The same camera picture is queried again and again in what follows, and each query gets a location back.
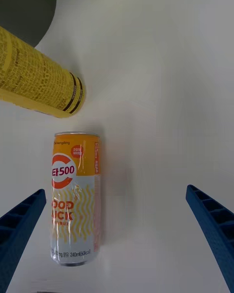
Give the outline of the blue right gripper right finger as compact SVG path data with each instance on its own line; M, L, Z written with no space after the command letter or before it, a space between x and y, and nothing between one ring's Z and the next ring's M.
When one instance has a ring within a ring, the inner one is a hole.
M230 292L234 292L234 214L193 185L188 185L190 206L216 259Z

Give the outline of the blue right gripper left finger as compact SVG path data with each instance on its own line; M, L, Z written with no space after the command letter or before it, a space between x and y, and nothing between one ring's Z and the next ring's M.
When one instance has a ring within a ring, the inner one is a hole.
M45 205L45 190L39 189L0 218L1 293L7 291Z

